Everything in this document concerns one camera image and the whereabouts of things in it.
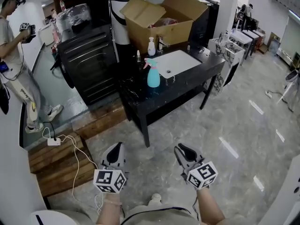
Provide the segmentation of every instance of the column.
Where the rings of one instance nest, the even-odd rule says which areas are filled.
[[[237,8],[238,0],[221,0],[214,38],[218,38],[221,32],[231,31]]]

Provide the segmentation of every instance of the man's arm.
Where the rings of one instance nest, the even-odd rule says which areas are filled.
[[[0,58],[3,59],[9,55],[18,46],[18,44],[28,36],[30,36],[30,31],[24,30],[11,42],[2,44],[0,46]]]
[[[120,195],[106,194],[97,225],[120,225]]]
[[[210,195],[208,188],[197,190],[201,221],[208,225],[216,225],[223,221],[225,216],[215,199]]]

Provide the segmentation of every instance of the storage box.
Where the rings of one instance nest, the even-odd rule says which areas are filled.
[[[162,4],[153,4],[145,0],[130,0],[120,12],[125,16],[131,43],[146,53],[149,37],[162,36],[163,41],[173,45],[188,40],[193,21],[198,19],[208,7],[198,0],[164,0]],[[176,19],[177,24],[148,28],[160,18]]]

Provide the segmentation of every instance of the bracelet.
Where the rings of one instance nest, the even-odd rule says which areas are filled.
[[[104,203],[110,203],[110,204],[113,204],[113,205],[116,205],[116,206],[121,206],[122,205],[121,202],[112,202],[112,201],[107,200],[107,199],[104,199],[103,202]]]

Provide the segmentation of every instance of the cardboard box flap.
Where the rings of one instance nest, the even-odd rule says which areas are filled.
[[[162,4],[175,9],[193,21],[208,9],[204,3],[198,0],[164,0]]]
[[[155,24],[166,13],[162,6],[145,0],[130,0],[120,12],[143,28]]]

